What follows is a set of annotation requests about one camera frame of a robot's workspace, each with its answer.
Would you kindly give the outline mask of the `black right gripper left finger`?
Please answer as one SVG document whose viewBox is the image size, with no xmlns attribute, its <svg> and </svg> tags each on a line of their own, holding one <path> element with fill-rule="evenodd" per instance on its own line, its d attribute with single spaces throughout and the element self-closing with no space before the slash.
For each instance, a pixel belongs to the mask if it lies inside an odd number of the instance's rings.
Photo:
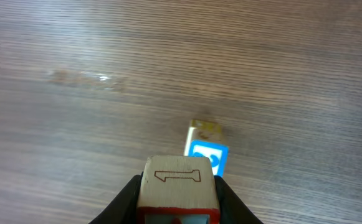
<svg viewBox="0 0 362 224">
<path fill-rule="evenodd" d="M 108 206 L 89 224 L 137 224 L 136 204 L 143 174 L 133 176 Z"/>
</svg>

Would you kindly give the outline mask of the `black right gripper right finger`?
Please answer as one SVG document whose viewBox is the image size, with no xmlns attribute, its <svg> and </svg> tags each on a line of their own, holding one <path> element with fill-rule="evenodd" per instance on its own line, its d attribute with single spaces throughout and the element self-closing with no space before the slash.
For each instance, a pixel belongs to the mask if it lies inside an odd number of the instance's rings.
<svg viewBox="0 0 362 224">
<path fill-rule="evenodd" d="M 215 175 L 214 180 L 220 205 L 220 224 L 263 224 L 222 177 Z"/>
</svg>

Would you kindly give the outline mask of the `red A wooden block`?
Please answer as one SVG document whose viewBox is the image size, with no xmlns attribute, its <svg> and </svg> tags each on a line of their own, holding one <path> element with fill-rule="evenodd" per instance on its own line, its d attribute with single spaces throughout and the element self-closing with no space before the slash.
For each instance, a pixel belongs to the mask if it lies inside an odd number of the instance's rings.
<svg viewBox="0 0 362 224">
<path fill-rule="evenodd" d="M 137 223 L 220 222 L 211 161 L 206 157 L 147 159 L 136 204 Z"/>
</svg>

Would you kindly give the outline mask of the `blue letter wooden block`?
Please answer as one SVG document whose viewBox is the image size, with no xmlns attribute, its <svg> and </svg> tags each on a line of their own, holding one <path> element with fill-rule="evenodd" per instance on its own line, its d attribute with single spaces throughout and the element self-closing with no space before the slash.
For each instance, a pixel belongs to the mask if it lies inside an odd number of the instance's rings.
<svg viewBox="0 0 362 224">
<path fill-rule="evenodd" d="M 223 177 L 226 168 L 229 147 L 223 144 L 203 140 L 192 140 L 185 145 L 184 155 L 207 157 L 211 162 L 212 173 Z"/>
</svg>

